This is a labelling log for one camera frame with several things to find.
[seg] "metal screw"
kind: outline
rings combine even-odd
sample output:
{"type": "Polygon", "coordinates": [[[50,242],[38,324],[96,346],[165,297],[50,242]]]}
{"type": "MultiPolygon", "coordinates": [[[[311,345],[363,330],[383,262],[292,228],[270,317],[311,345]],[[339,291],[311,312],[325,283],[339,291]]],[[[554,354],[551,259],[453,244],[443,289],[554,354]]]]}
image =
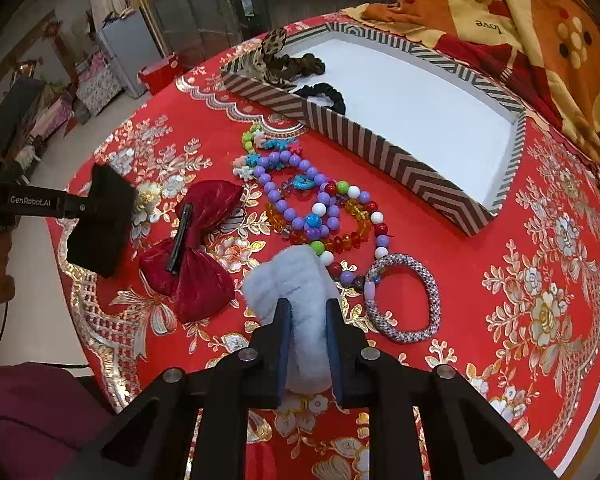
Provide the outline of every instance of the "metal screw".
{"type": "Polygon", "coordinates": [[[367,361],[375,361],[380,357],[380,351],[372,346],[367,346],[360,351],[360,355],[367,361]]]}
{"type": "Polygon", "coordinates": [[[179,380],[181,380],[183,375],[184,374],[182,373],[182,370],[179,368],[169,368],[168,370],[164,371],[162,378],[167,383],[177,383],[179,380]]]}
{"type": "Polygon", "coordinates": [[[453,379],[456,369],[449,365],[440,365],[436,368],[436,373],[443,379],[453,379]]]}
{"type": "Polygon", "coordinates": [[[258,357],[258,351],[255,348],[243,348],[238,352],[240,361],[253,361],[258,357]]]}

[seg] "black scrunchie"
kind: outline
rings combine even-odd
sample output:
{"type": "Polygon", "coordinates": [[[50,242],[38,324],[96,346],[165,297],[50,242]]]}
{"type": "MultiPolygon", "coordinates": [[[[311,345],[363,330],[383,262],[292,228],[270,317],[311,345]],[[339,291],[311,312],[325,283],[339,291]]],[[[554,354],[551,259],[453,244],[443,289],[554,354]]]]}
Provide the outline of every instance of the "black scrunchie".
{"type": "Polygon", "coordinates": [[[328,83],[318,83],[314,86],[304,85],[302,88],[296,90],[294,94],[304,97],[305,99],[317,95],[324,95],[333,101],[333,105],[329,108],[334,112],[344,115],[344,112],[347,110],[344,105],[342,94],[328,83]]]}

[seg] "orange blanket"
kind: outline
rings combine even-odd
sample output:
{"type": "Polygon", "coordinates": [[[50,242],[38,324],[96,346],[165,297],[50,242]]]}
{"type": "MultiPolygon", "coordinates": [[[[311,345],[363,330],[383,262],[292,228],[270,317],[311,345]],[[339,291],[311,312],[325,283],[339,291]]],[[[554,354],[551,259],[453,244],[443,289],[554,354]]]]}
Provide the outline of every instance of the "orange blanket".
{"type": "Polygon", "coordinates": [[[600,168],[600,30],[582,0],[399,0],[345,11],[499,79],[600,168]]]}

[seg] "maroon bow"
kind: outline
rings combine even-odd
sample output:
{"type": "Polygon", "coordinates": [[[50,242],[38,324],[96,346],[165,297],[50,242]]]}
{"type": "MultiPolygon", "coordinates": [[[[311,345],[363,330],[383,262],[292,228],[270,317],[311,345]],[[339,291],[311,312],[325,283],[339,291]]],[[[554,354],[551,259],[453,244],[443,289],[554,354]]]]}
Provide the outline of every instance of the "maroon bow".
{"type": "Polygon", "coordinates": [[[178,274],[165,270],[174,238],[167,238],[146,250],[140,269],[153,290],[169,296],[175,303],[181,323],[211,317],[235,297],[229,273],[205,251],[198,249],[205,231],[231,214],[240,202],[242,187],[225,180],[203,180],[193,184],[176,213],[186,203],[193,206],[185,233],[182,263],[178,274]]]}

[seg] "green bead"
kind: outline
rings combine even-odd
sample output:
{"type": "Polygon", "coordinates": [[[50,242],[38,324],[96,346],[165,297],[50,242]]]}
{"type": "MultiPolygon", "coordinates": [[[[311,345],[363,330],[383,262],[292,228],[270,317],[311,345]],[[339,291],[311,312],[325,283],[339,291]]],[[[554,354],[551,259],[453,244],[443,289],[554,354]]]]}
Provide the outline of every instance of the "green bead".
{"type": "Polygon", "coordinates": [[[320,240],[316,240],[315,242],[311,242],[311,248],[315,251],[315,254],[320,256],[324,252],[324,244],[320,240]]]}
{"type": "Polygon", "coordinates": [[[340,194],[345,194],[349,190],[349,183],[346,180],[339,180],[336,186],[340,194]]]}

